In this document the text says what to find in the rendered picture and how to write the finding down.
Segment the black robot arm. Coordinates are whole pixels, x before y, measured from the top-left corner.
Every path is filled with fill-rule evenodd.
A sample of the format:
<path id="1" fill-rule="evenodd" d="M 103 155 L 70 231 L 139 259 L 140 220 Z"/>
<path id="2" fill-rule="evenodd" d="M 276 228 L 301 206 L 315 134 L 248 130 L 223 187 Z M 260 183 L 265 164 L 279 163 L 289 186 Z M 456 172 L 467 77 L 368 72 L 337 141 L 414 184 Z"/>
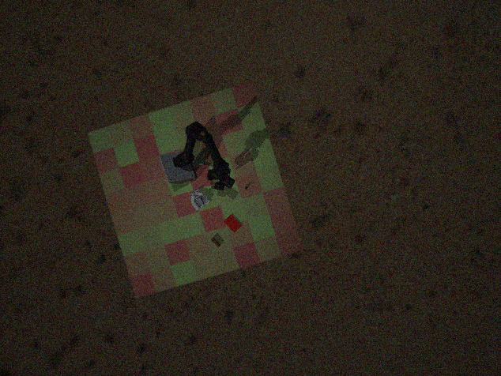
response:
<path id="1" fill-rule="evenodd" d="M 204 136 L 199 135 L 201 132 L 204 133 Z M 230 189 L 235 183 L 235 180 L 228 176 L 230 173 L 228 164 L 221 158 L 220 153 L 218 152 L 218 149 L 213 141 L 212 134 L 210 134 L 199 122 L 193 122 L 189 126 L 186 126 L 185 134 L 187 135 L 185 149 L 182 153 L 172 158 L 174 166 L 183 167 L 184 165 L 186 166 L 191 163 L 195 158 L 192 154 L 195 141 L 202 141 L 205 143 L 205 146 L 213 159 L 213 169 L 209 169 L 207 174 L 208 180 L 222 180 L 222 183 Z"/>

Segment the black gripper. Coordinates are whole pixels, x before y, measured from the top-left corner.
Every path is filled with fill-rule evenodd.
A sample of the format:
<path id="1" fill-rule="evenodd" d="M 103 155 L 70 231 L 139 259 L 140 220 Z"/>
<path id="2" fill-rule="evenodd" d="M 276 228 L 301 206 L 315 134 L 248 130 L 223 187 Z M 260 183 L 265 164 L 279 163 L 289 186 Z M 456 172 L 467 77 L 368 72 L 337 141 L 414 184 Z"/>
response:
<path id="1" fill-rule="evenodd" d="M 215 183 L 214 189 L 215 190 L 224 190 L 224 184 L 221 182 L 221 180 L 219 182 Z"/>

